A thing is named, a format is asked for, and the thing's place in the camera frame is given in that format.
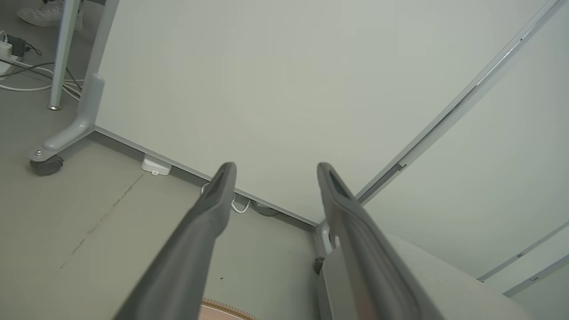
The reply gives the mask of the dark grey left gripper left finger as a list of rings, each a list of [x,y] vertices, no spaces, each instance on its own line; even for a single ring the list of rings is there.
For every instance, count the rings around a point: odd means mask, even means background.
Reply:
[[[236,164],[219,167],[113,320],[198,320],[215,241],[229,223]]]

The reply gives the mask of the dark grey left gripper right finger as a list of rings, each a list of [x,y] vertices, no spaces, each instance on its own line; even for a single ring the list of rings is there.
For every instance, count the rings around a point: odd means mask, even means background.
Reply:
[[[340,241],[357,320],[444,320],[331,164],[317,166],[330,235]]]

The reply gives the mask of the grey fabric sofa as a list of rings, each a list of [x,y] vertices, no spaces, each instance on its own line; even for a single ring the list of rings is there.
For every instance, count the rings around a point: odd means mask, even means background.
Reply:
[[[444,320],[535,320],[522,306],[467,273],[394,235],[386,238]],[[321,320],[358,320],[340,248],[323,261],[317,296]]]

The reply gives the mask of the grey partition leg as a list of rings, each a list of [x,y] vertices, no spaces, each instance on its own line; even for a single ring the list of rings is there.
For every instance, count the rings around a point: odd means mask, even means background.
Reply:
[[[85,81],[85,89],[78,105],[77,116],[71,125],[47,138],[33,148],[28,158],[32,162],[45,162],[57,153],[94,131],[98,109],[101,104],[105,80],[102,75],[92,73]]]
[[[332,253],[338,246],[340,246],[339,237],[331,233],[329,223],[326,220],[323,220],[321,223],[319,223],[316,231],[324,257]]]

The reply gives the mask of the cream laundry basket brown rim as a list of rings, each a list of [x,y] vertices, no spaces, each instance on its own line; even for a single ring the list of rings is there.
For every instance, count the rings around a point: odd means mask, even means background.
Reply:
[[[198,320],[260,320],[260,318],[229,304],[203,299]]]

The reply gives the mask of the small white floor box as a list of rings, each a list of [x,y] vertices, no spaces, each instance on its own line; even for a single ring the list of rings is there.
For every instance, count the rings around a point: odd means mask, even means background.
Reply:
[[[172,165],[149,154],[144,154],[141,169],[145,172],[150,172],[153,176],[168,176]]]

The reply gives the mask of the wide white partition panel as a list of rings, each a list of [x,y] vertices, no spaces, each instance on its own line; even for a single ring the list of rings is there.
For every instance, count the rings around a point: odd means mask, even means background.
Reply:
[[[95,128],[298,220],[363,196],[557,0],[119,0]]]

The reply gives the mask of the grey metal table leg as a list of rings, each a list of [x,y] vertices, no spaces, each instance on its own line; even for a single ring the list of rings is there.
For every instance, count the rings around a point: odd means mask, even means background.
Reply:
[[[49,103],[47,105],[51,111],[60,110],[60,98],[64,85],[68,55],[81,2],[82,0],[64,0],[53,69],[53,79]]]

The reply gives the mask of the white power strip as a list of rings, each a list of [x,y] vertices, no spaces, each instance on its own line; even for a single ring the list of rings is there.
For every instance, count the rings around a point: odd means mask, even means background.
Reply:
[[[4,60],[12,60],[12,61],[22,61],[22,57],[11,55],[8,58],[4,58]],[[0,76],[6,75],[8,73],[13,72],[15,69],[14,65],[5,63],[4,61],[0,61]]]

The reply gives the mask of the black power adapter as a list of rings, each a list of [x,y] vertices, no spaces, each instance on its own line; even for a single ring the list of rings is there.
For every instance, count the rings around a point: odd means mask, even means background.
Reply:
[[[25,53],[30,50],[28,48],[28,43],[21,38],[17,38],[12,35],[6,35],[4,37],[4,40],[12,45],[12,55],[14,56],[23,57]]]

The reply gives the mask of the white sneaker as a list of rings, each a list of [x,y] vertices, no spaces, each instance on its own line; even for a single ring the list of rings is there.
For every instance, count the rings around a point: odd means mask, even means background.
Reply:
[[[20,20],[37,27],[58,27],[61,24],[65,0],[42,0],[35,7],[20,8]]]

